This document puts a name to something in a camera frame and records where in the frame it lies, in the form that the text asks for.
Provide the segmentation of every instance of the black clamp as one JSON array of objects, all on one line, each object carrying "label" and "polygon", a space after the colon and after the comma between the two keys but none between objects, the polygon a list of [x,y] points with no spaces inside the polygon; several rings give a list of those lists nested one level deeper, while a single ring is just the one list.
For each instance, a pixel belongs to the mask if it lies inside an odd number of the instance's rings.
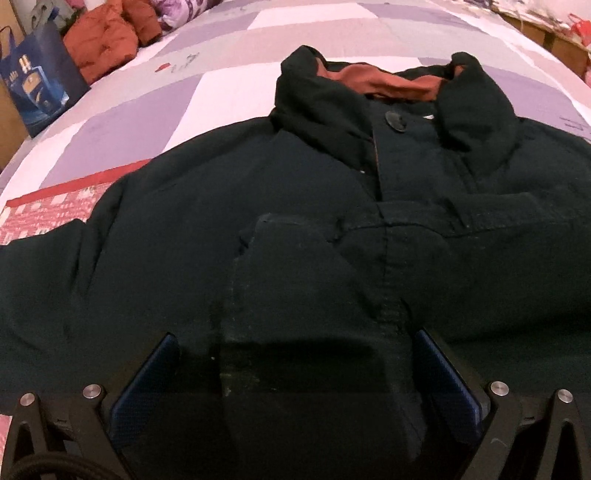
[{"label": "black clamp", "polygon": [[[179,359],[176,338],[159,333],[107,386],[88,385],[73,398],[25,393],[12,417],[0,480],[134,480],[119,452],[146,425]],[[75,455],[65,442],[75,443]]]},{"label": "black clamp", "polygon": [[485,383],[434,332],[414,341],[414,371],[452,435],[472,447],[457,480],[591,480],[591,456],[573,394],[516,395]]}]

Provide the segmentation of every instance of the blue gift bag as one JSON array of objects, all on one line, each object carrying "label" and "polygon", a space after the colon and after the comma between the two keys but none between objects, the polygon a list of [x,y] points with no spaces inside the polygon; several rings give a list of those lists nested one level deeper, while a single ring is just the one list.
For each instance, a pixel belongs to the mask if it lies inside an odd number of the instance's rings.
[{"label": "blue gift bag", "polygon": [[4,58],[0,45],[0,77],[34,137],[80,100],[89,87],[52,21],[40,25],[18,46],[10,30],[8,41],[10,51]]}]

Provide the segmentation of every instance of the wooden furniture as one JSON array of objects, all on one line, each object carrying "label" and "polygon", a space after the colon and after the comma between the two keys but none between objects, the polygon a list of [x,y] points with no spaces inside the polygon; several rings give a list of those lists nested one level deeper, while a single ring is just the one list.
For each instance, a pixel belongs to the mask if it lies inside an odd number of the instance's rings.
[{"label": "wooden furniture", "polygon": [[[23,39],[21,25],[14,14],[9,0],[0,0],[0,28],[10,25],[17,44]],[[8,38],[5,35],[0,36],[0,41],[4,46],[3,54],[8,52]],[[8,164],[14,153],[21,146],[22,141],[27,137],[27,130],[22,123],[17,109],[10,100],[8,89],[3,81],[0,81],[0,171]]]},{"label": "wooden furniture", "polygon": [[496,11],[496,13],[527,38],[548,50],[580,78],[584,78],[589,65],[589,52],[580,43],[542,23],[519,19],[508,12]]}]

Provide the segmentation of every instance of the jacket collar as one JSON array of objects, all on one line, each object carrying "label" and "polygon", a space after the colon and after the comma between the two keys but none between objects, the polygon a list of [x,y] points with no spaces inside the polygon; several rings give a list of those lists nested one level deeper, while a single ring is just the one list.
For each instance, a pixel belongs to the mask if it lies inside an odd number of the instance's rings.
[{"label": "jacket collar", "polygon": [[477,59],[455,53],[446,66],[396,75],[368,64],[326,61],[299,47],[281,63],[271,120],[355,169],[375,165],[369,98],[433,101],[444,148],[455,150],[475,177],[507,159],[518,118],[508,98]]}]

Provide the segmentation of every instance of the jacket sleeve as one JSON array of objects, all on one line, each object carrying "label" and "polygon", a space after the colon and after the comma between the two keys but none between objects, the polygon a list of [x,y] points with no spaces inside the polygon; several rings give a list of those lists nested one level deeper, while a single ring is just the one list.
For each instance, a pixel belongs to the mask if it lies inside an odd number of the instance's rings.
[{"label": "jacket sleeve", "polygon": [[87,223],[0,248],[0,413],[25,391],[67,387],[70,345],[83,335],[86,290],[126,181],[107,190]]}]

